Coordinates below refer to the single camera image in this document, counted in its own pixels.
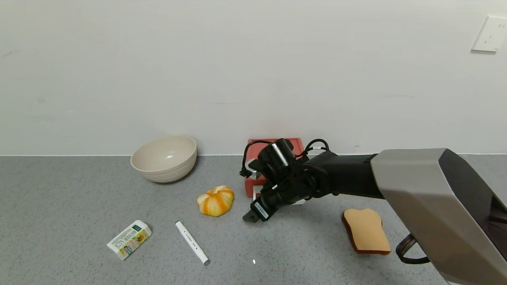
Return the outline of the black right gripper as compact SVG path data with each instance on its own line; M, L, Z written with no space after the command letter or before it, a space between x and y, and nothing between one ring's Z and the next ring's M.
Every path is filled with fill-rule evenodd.
M292 204L292 192L283 189L266 190L250 204L250 211L242 219L245 222L265 222L279 209Z

